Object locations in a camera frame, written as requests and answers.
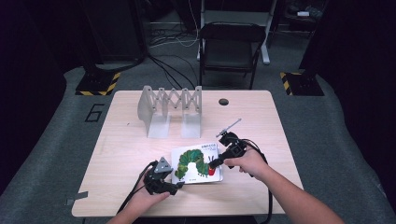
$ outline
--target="black cable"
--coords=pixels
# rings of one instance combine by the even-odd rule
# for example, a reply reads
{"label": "black cable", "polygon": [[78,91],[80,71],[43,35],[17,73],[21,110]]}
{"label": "black cable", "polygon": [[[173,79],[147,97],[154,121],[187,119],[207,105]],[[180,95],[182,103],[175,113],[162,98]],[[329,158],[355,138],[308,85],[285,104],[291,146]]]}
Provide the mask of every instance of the black cable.
{"label": "black cable", "polygon": [[152,55],[148,55],[148,57],[149,57],[154,63],[156,63],[158,66],[160,66],[161,69],[165,72],[166,78],[168,78],[168,76],[169,76],[170,78],[172,78],[172,79],[175,81],[175,83],[179,86],[180,89],[183,89],[183,88],[182,88],[181,85],[176,81],[176,79],[166,70],[166,68],[165,68],[163,65],[165,65],[165,66],[171,68],[172,70],[174,70],[175,72],[177,72],[178,74],[180,74],[181,76],[183,76],[188,82],[190,82],[190,84],[192,85],[192,88],[195,89],[195,86],[194,86],[194,84],[192,84],[192,82],[190,81],[190,79],[189,79],[188,77],[186,77],[185,75],[183,75],[182,73],[180,73],[178,70],[176,70],[176,68],[174,68],[174,67],[172,67],[171,65],[169,65],[169,64],[167,64],[167,63],[165,63],[165,62],[163,62],[163,61],[161,61],[161,60],[155,58],[155,57],[152,56]]}
{"label": "black cable", "polygon": [[186,31],[180,32],[178,34],[174,34],[174,35],[165,35],[165,33],[163,35],[157,35],[154,38],[152,38],[149,41],[149,45],[152,46],[156,46],[162,43],[165,43],[168,39],[179,39],[181,40],[184,37],[188,37],[189,34]]}
{"label": "black cable", "polygon": [[124,200],[124,202],[122,203],[122,205],[121,205],[119,211],[117,212],[117,214],[118,214],[120,211],[122,211],[122,209],[124,209],[125,205],[129,202],[129,200],[131,200],[131,198],[132,198],[132,197],[134,196],[134,194],[137,192],[137,190],[135,190],[135,189],[136,189],[137,185],[139,184],[140,180],[141,180],[142,177],[145,175],[147,169],[148,169],[150,166],[153,166],[154,164],[155,164],[155,161],[152,161],[149,165],[147,165],[147,166],[145,167],[145,169],[142,171],[142,173],[140,173],[139,178],[137,178],[137,181],[136,181],[136,183],[134,184],[134,188],[131,190],[131,192],[128,194],[128,196],[125,198],[125,200]]}
{"label": "black cable", "polygon": [[183,58],[180,57],[180,56],[174,55],[174,54],[170,54],[170,55],[155,55],[155,57],[165,57],[165,56],[167,56],[167,57],[169,57],[169,56],[171,56],[171,57],[177,57],[177,58],[179,58],[180,60],[186,62],[186,63],[190,66],[191,71],[194,73],[195,81],[196,81],[197,86],[198,86],[198,76],[197,76],[197,74],[195,73],[194,68],[192,67],[192,64],[191,64],[189,61],[183,59]]}
{"label": "black cable", "polygon": [[[87,7],[84,5],[84,1],[79,1],[79,5],[80,5],[80,8],[84,11],[85,15],[89,15],[89,14],[87,13],[87,11],[86,11],[86,8],[87,8]],[[104,47],[104,49],[105,49],[110,55],[112,55],[111,50],[108,49],[108,47],[107,47],[106,43],[104,42],[102,36],[98,33],[98,31],[97,31],[97,30],[95,29],[95,27],[92,25],[91,17],[87,16],[86,18],[87,18],[88,23],[90,24],[90,26],[91,26],[91,28],[92,28],[92,33],[94,33],[94,35],[97,36],[97,41],[100,41],[101,44],[102,44],[102,46]],[[104,71],[104,72],[109,72],[109,73],[120,73],[120,72],[123,72],[123,71],[125,71],[125,70],[128,70],[128,69],[130,69],[130,68],[133,68],[133,67],[137,66],[137,65],[140,64],[142,61],[143,61],[143,59],[139,59],[138,61],[135,61],[135,62],[133,62],[132,64],[125,65],[125,66],[118,67],[118,68],[112,68],[112,69],[99,68],[99,67],[96,66],[96,64],[95,64],[94,66],[95,66],[96,68],[98,68],[99,70],[102,70],[102,71]]]}
{"label": "black cable", "polygon": [[170,32],[180,32],[183,33],[184,31],[182,29],[179,30],[175,30],[178,27],[178,24],[176,24],[173,28],[170,29],[152,29],[151,30],[151,35],[153,35],[154,37],[156,36],[166,36],[166,32],[170,31]]}
{"label": "black cable", "polygon": [[157,60],[156,60],[156,58],[154,58],[154,57],[152,57],[152,56],[148,56],[154,63],[156,63],[158,66],[160,66],[161,67],[161,69],[165,72],[165,76],[166,76],[166,79],[168,79],[168,81],[169,81],[169,83],[172,85],[172,87],[174,87],[175,89],[177,89],[174,85],[173,85],[173,83],[169,80],[169,78],[168,77],[170,77],[170,78],[172,78],[175,82],[176,82],[176,84],[182,89],[182,87],[180,86],[180,84],[175,80],[175,78],[159,63],[159,62],[157,62]]}
{"label": "black cable", "polygon": [[[251,141],[249,139],[239,139],[239,140],[241,142],[245,143],[246,145],[252,147],[254,150],[259,152],[260,154],[262,154],[262,152],[260,151],[260,148],[253,141]],[[262,154],[262,159],[265,161],[265,163],[268,164],[268,161],[265,158],[264,154]],[[273,214],[273,195],[272,195],[271,190],[268,189],[268,215],[267,215],[267,219],[265,219],[264,222],[262,222],[262,224],[270,223],[272,214]]]}
{"label": "black cable", "polygon": [[[181,45],[184,46],[184,47],[191,47],[191,46],[193,46],[193,44],[194,44],[195,42],[198,41],[198,26],[197,26],[196,20],[195,20],[195,18],[194,18],[194,15],[193,15],[193,13],[192,13],[191,1],[190,1],[190,0],[189,0],[189,6],[190,6],[190,13],[191,13],[191,16],[192,16],[192,18],[193,18],[193,20],[194,20],[194,24],[195,24],[195,30],[196,30],[196,34],[194,35],[195,39],[194,39],[194,40],[185,40],[185,41],[180,40],[180,38],[184,38],[184,37],[186,37],[186,36],[189,36],[190,33],[189,33],[189,30],[183,31],[182,19],[179,17],[179,24],[180,24],[180,31],[181,31],[181,33],[178,34],[178,35],[182,35],[182,37],[179,37],[178,35],[174,35],[174,36],[164,37],[164,38],[158,39],[158,41],[161,41],[161,40],[167,40],[167,39],[169,39],[169,38],[174,38],[174,39],[177,40],[177,42],[166,42],[166,41],[163,41],[163,42],[160,43],[160,44],[152,45],[152,46],[151,46],[152,48],[157,47],[157,46],[160,46],[160,45],[162,45],[162,44],[174,44],[174,43],[179,43],[179,44],[181,44]],[[192,41],[192,44],[190,44],[190,45],[188,45],[188,46],[182,44],[182,42],[191,42],[191,41]]]}
{"label": "black cable", "polygon": [[192,85],[192,88],[195,89],[195,86],[194,86],[194,84],[192,84],[192,82],[190,81],[190,79],[187,78],[187,77],[186,77],[185,75],[183,75],[182,73],[180,73],[178,70],[176,70],[176,68],[172,67],[171,65],[169,65],[169,64],[167,64],[167,63],[165,63],[165,62],[163,62],[163,61],[161,61],[161,60],[159,60],[159,59],[156,59],[156,60],[157,60],[158,62],[160,62],[160,63],[165,64],[167,67],[171,68],[172,70],[174,70],[175,72],[179,73],[181,76],[183,76],[184,78],[186,78],[187,81],[189,81],[190,84]]}

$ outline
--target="hand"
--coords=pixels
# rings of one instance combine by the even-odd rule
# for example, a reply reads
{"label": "hand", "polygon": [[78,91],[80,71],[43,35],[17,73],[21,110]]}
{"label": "hand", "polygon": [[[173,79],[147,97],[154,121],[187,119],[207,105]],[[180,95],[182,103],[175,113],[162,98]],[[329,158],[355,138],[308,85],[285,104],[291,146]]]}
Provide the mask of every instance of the hand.
{"label": "hand", "polygon": [[146,188],[143,187],[145,185],[143,179],[144,177],[142,177],[139,183],[137,184],[136,189],[139,190],[134,194],[134,196],[131,198],[131,200],[124,208],[125,210],[132,209],[138,211],[139,216],[145,213],[147,210],[149,210],[152,205],[165,200],[170,195],[169,192],[164,192],[161,194],[153,194],[153,195],[149,194]]}
{"label": "hand", "polygon": [[224,164],[228,166],[239,166],[239,172],[249,173],[262,180],[262,172],[268,168],[268,165],[262,159],[262,156],[251,147],[247,147],[243,157],[226,159]]}

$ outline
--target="person's left hand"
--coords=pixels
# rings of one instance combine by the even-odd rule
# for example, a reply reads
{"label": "person's left hand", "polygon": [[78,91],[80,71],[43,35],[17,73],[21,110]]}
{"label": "person's left hand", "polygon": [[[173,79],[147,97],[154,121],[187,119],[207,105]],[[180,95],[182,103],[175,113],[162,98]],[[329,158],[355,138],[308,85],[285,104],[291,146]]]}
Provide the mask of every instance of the person's left hand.
{"label": "person's left hand", "polygon": [[[142,177],[137,184],[136,189],[142,188],[145,184],[143,182],[144,177]],[[125,206],[125,210],[130,210],[133,209],[135,212],[138,212],[139,216],[145,213],[149,208],[156,204],[159,203],[163,200],[165,200],[167,197],[169,197],[170,193],[169,192],[164,192],[161,194],[149,194],[149,192],[146,190],[145,187],[142,189],[138,190],[134,196],[131,198],[131,200],[128,202],[128,204]]]}

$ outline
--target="black chair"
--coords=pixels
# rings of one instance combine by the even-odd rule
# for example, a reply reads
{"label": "black chair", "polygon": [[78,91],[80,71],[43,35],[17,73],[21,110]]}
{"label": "black chair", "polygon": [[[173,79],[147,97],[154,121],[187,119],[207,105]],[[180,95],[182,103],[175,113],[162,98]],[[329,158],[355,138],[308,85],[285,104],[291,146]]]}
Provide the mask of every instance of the black chair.
{"label": "black chair", "polygon": [[[272,29],[267,39],[267,48],[271,48],[280,22],[288,23],[289,31],[308,32],[307,38],[311,38],[318,27],[326,2],[327,0],[278,0]],[[299,17],[297,14],[299,11],[308,11],[310,16]]]}
{"label": "black chair", "polygon": [[265,27],[252,23],[211,22],[200,31],[200,78],[205,71],[251,73],[253,87]]}

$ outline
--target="children's book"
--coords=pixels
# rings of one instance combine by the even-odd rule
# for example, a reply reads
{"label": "children's book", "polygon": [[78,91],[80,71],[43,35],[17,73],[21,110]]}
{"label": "children's book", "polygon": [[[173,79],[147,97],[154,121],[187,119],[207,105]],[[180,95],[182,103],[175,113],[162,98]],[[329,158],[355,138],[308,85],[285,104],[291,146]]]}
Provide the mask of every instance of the children's book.
{"label": "children's book", "polygon": [[222,180],[221,168],[209,167],[219,157],[218,144],[207,143],[172,149],[172,183],[185,184],[215,182]]}

